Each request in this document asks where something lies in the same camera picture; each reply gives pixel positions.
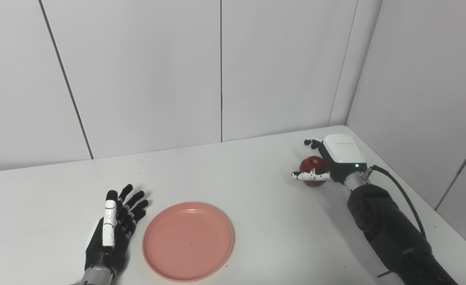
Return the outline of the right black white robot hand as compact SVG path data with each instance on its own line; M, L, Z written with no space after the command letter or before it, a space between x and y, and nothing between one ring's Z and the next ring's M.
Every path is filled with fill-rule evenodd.
M325 170L312 167L291 173L291 178L304 182L333 181L349 191L370 183L367 162L355 139L350 135L332 134L324 139L306 139L304 145L318 150Z

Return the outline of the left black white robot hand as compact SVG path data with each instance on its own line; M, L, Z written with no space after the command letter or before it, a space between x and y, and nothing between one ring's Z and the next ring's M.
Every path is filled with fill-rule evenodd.
M85 270L102 267L113 277L124 271L130 238L150 204L144 191L131 194L133 190L133 185L128 184L121 192L108 191L104 215L99 219L86 247Z

